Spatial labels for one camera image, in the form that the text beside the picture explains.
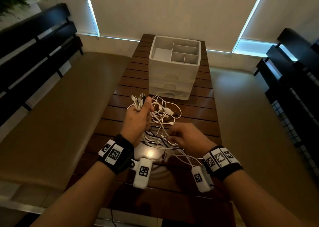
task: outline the white plastic drawer organizer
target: white plastic drawer organizer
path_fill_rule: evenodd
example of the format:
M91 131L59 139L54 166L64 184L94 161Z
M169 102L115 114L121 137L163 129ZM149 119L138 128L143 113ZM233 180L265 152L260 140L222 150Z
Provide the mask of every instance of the white plastic drawer organizer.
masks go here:
M188 100L201 51L200 41L155 36L148 64L149 94Z

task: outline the drawer handle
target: drawer handle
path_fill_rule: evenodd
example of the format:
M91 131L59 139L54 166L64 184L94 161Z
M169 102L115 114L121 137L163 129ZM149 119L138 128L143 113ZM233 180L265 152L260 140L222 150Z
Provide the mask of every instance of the drawer handle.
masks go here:
M164 84L163 88L165 89L176 89L175 84Z
M163 97L175 98L175 94L173 93L162 93Z
M176 80L178 80L178 76L177 76L177 75L174 75L174 74L166 74L164 77L165 77L165 78L169 78L169 79L176 79Z

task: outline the wrist strap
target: wrist strap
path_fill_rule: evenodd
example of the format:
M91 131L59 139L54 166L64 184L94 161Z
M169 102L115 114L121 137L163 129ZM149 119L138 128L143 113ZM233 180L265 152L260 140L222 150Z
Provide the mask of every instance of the wrist strap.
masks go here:
M109 140L98 152L98 161L108 166L116 175L125 171L134 159L133 145L122 137L116 135L114 140Z
M221 181L230 174L243 169L240 162L221 145L215 146L203 158L203 164L208 173Z

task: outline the brown leather seat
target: brown leather seat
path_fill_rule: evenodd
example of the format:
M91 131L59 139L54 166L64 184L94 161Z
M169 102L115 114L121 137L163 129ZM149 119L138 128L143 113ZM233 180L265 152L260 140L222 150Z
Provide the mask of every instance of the brown leather seat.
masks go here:
M0 179L64 189L129 58L89 52L0 143Z

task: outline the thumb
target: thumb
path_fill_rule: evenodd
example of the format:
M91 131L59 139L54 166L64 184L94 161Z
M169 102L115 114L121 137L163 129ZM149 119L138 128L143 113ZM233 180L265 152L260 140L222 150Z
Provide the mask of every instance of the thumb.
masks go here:
M152 106L152 98L148 96L146 97L143 107L139 113L147 116L147 114L151 110L151 106Z
M171 143L177 143L181 147L184 147L185 145L185 141L183 140L183 138L178 136L169 136L167 137L167 140Z

